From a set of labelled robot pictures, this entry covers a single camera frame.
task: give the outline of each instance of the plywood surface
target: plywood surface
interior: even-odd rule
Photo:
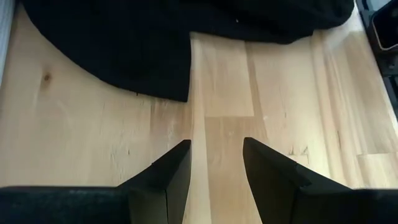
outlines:
[[[119,90],[19,8],[0,89],[0,186],[115,186],[192,139],[185,223],[261,223],[252,136],[349,187],[398,188],[398,125],[358,13],[291,45],[192,34],[188,103]]]

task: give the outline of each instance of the light wood plank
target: light wood plank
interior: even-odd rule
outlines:
[[[266,143],[284,154],[307,155],[329,177],[310,39],[290,45],[250,44],[267,131]]]
[[[201,81],[201,65],[203,58],[200,55],[200,47],[200,41],[193,39],[191,85],[191,103],[193,105],[192,171],[184,223],[211,224],[210,190],[205,133],[205,109]]]
[[[358,156],[366,187],[398,188],[398,153]]]
[[[254,118],[206,118],[206,145],[215,223],[261,223],[247,182],[242,156],[243,138],[265,133]]]
[[[347,172],[352,172],[353,177],[358,177],[355,175],[355,171],[358,169],[353,169],[353,171],[344,171],[344,165],[348,163],[343,163],[350,161],[350,164],[355,164],[355,152],[348,149],[346,151],[348,156],[343,157],[341,151],[341,137],[340,132],[337,129],[338,124],[336,124],[336,100],[333,95],[330,95],[331,88],[333,88],[333,76],[329,77],[325,67],[325,49],[323,48],[323,38],[320,32],[314,33],[312,39],[312,59],[315,72],[315,82],[317,84],[317,94],[320,106],[320,113],[322,118],[322,128],[325,135],[325,146],[328,154],[328,162],[330,168],[330,177],[341,184],[351,183],[353,185],[359,185],[358,181],[354,183],[347,181]]]
[[[365,33],[354,11],[343,26],[323,34],[322,54],[341,140],[357,154],[394,152],[398,123]]]
[[[150,112],[152,160],[192,138],[192,97],[188,103],[153,99]]]
[[[246,48],[243,41],[203,34],[196,60],[201,60],[205,116],[253,116]]]

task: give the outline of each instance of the dark stain on wood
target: dark stain on wood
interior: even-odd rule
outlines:
[[[338,148],[339,148],[339,149],[341,149],[341,138],[340,138],[340,132],[339,132],[339,131],[337,131],[337,132],[336,132],[336,134],[337,134],[337,140],[338,140]]]
[[[43,90],[47,89],[51,83],[51,80],[52,80],[52,74],[48,71],[44,71],[40,88]]]
[[[308,155],[308,146],[305,146],[305,149],[303,150],[301,155],[303,155],[303,156]]]
[[[290,149],[288,155],[293,156],[294,155],[294,146]]]

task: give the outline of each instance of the wooden board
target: wooden board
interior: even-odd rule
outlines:
[[[291,45],[192,34],[192,55],[188,103],[136,95],[71,62],[20,7],[0,186],[115,186],[192,139],[184,222],[260,223],[241,151],[252,136],[349,187],[398,188],[398,124],[357,12]]]

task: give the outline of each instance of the wood knot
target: wood knot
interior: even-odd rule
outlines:
[[[51,74],[50,73],[46,73],[45,75],[44,75],[44,81],[46,81],[46,82],[48,82],[48,81],[50,81],[50,79],[51,79]]]
[[[42,77],[41,89],[46,89],[49,87],[52,79],[52,75],[50,72],[44,72]]]

